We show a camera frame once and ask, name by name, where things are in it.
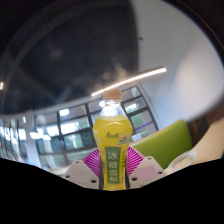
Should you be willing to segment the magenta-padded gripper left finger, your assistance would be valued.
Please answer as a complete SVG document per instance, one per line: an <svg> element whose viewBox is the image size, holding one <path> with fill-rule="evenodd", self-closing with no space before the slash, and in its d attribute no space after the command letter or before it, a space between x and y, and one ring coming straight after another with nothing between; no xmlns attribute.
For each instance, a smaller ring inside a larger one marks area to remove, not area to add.
<svg viewBox="0 0 224 224"><path fill-rule="evenodd" d="M63 177L81 187L98 189L100 186L100 175L100 154L97 149L94 149L82 160L75 160Z"/></svg>

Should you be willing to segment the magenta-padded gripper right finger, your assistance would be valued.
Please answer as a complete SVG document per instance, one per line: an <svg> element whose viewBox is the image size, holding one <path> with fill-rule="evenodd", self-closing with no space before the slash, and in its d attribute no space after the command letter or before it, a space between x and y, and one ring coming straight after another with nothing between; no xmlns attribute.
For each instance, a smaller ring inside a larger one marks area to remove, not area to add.
<svg viewBox="0 0 224 224"><path fill-rule="evenodd" d="M166 176L152 156L143 156L133 147L127 151L126 173L130 189L143 187Z"/></svg>

